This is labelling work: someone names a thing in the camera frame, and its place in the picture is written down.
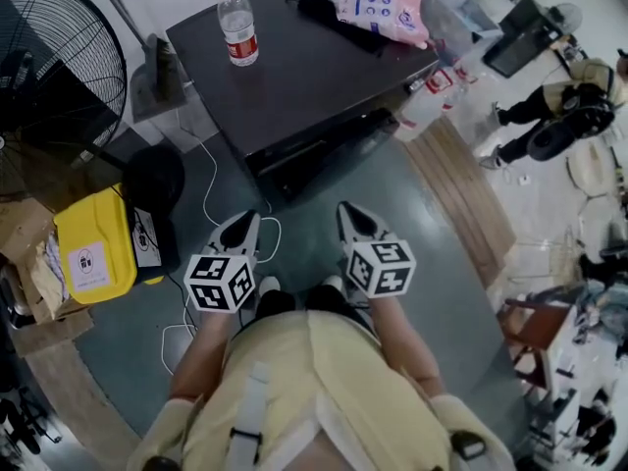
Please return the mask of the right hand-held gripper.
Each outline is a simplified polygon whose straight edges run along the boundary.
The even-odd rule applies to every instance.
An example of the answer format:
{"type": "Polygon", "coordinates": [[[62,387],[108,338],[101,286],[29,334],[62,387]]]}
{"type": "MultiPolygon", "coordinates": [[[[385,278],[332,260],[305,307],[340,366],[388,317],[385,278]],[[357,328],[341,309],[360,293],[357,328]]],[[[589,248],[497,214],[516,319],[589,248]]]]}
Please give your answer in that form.
{"type": "Polygon", "coordinates": [[[409,243],[374,212],[342,201],[336,212],[344,274],[369,299],[407,293],[416,270],[409,243]]]}

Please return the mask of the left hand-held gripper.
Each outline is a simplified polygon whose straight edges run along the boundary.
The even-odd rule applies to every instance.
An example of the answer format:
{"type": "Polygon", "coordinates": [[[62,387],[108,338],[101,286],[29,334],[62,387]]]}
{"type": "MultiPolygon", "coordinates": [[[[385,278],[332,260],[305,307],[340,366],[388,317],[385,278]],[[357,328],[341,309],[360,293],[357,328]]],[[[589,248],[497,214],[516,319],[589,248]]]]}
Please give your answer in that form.
{"type": "Polygon", "coordinates": [[[183,282],[198,311],[235,314],[254,293],[260,224],[261,216],[253,209],[237,213],[212,232],[199,254],[190,257],[183,282]]]}

